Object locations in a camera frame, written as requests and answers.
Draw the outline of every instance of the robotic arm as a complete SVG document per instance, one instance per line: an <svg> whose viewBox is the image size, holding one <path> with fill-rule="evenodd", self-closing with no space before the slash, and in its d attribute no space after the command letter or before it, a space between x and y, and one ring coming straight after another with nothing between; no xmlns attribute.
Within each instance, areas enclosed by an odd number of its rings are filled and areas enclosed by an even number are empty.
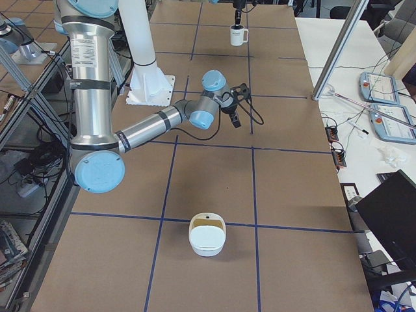
<svg viewBox="0 0 416 312"><path fill-rule="evenodd" d="M257 5L257 0L252 0L253 7ZM234 23L235 26L241 24L241 12L246 7L246 0L233 0L233 8L235 8Z"/></svg>
<svg viewBox="0 0 416 312"><path fill-rule="evenodd" d="M146 143L185 120L200 129L208 129L221 108L235 126L239 125L235 109L237 94L241 93L238 88L230 89L225 77L214 70L203 76L204 91L199 100L178 101L113 133L108 50L117 5L127 39L129 43L134 42L130 45L136 64L131 87L135 82L136 91L155 97L166 91L165 76L160 75L155 60L144 0L55 0L55 4L56 28L68 34L71 42L73 79L70 85L74 90L77 135L71 140L70 166L76 182L85 190L102 193L115 188L125 173L120 153ZM142 20L141 28L131 29L132 18ZM239 88L246 91L244 97L249 96L246 86Z"/></svg>
<svg viewBox="0 0 416 312"><path fill-rule="evenodd" d="M94 151L96 146L91 146L87 153L79 153L73 149L71 163L75 168L75 179L79 186L95 193L112 190L121 182L125 171L119 153L127 153L184 121L188 120L197 128L208 129L218 109L229 113L238 121L234 91L230 90L225 77L217 70L208 71L203 76L202 85L205 90L199 100L178 101L124 130L117 131L114 136L118 139L117 149Z"/></svg>

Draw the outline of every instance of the electronic device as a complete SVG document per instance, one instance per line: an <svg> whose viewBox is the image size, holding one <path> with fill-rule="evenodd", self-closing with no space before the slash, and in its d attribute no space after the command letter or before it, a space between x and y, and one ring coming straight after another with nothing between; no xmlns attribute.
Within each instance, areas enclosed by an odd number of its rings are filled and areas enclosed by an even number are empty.
<svg viewBox="0 0 416 312"><path fill-rule="evenodd" d="M365 101L399 105L396 79L364 71L359 76L359 87Z"/></svg>
<svg viewBox="0 0 416 312"><path fill-rule="evenodd" d="M409 124L413 124L413 120L411 119L409 111L405 106L372 103L370 107ZM414 130L375 112L370 112L370 116L374 129L381 140L405 144L416 144L416 134Z"/></svg>
<svg viewBox="0 0 416 312"><path fill-rule="evenodd" d="M394 172L383 172L380 174L376 174L378 180L383 183L385 180L387 180L388 178L390 178L393 174L395 174Z"/></svg>
<svg viewBox="0 0 416 312"><path fill-rule="evenodd" d="M380 276L367 281L373 288L382 288L414 280L416 271L416 184L402 171L395 172L356 208L387 253L402 270L398 274Z"/></svg>

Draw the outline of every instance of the silver arm segment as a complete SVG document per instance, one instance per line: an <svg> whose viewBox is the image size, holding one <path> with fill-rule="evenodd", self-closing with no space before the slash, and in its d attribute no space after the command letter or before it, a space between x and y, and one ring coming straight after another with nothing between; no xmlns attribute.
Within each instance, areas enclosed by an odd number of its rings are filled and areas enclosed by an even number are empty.
<svg viewBox="0 0 416 312"><path fill-rule="evenodd" d="M217 92L218 95L212 92L204 92L197 101L183 99L166 109L148 116L135 125L131 125L127 129L116 132L119 138L118 148L120 153L127 153L129 150L168 132L171 128L176 127L185 120L189 120L194 112L203 111L208 112L211 116L215 116L219 107L225 108L233 103L232 98L228 94L224 98L219 95L221 92L229 92L229 88L226 87L225 90ZM205 123L205 121L200 118L192 120L191 123L201 129L207 129L210 126L201 124Z"/></svg>

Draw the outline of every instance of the power strip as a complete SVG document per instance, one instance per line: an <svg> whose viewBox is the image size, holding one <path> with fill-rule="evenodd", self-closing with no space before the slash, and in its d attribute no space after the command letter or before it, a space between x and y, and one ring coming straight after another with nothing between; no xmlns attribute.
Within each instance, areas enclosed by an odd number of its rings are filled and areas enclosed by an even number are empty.
<svg viewBox="0 0 416 312"><path fill-rule="evenodd" d="M333 163L335 164L335 167L337 167L337 169L346 168L344 155L335 150L331 150L331 152L332 152L332 158L333 158Z"/></svg>
<svg viewBox="0 0 416 312"><path fill-rule="evenodd" d="M44 178L43 179L43 183L42 182L38 182L36 183L35 181L32 181L32 183L22 183L18 189L17 189L17 193L20 197L22 198L26 198L27 196L29 196L30 194L32 194L34 191L36 191L37 189L39 189L40 187L43 187L43 185L46 185L48 179Z"/></svg>
<svg viewBox="0 0 416 312"><path fill-rule="evenodd" d="M329 143L339 141L336 127L325 127L325 132Z"/></svg>

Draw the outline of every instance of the white table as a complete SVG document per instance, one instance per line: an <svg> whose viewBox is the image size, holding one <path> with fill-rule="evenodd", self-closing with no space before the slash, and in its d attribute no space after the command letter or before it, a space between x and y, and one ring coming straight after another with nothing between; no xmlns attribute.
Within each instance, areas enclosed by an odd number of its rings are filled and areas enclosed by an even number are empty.
<svg viewBox="0 0 416 312"><path fill-rule="evenodd" d="M338 37L343 22L336 19L296 18L314 85ZM337 64L337 67L353 66L358 68L336 68L329 83L335 88L337 93L364 103L359 91L360 74L364 71L383 73L388 62L384 50L367 22L360 21ZM402 81L397 81L396 83L398 89L405 88ZM412 99L400 96L400 103L407 106L411 115L416 116L416 105ZM361 107L334 97L321 98L319 107L323 113L322 115L326 114L335 119L338 124L361 111ZM368 112L365 112L359 118L357 124L366 129L369 135L365 136L361 131L353 128L348 123L344 123L338 128L339 140L347 149L347 168L341 169L338 173L340 183L355 183L360 196L364 197L380 185L376 177L376 174L380 172L394 172L400 168L413 181L416 181L416 146L378 140L371 125ZM408 156L407 161L401 163L398 168L393 168L382 160L382 154L374 147L374 143L399 149ZM384 250L372 233L367 234L367 237L373 250ZM416 300L412 298L412 302L415 307Z"/></svg>

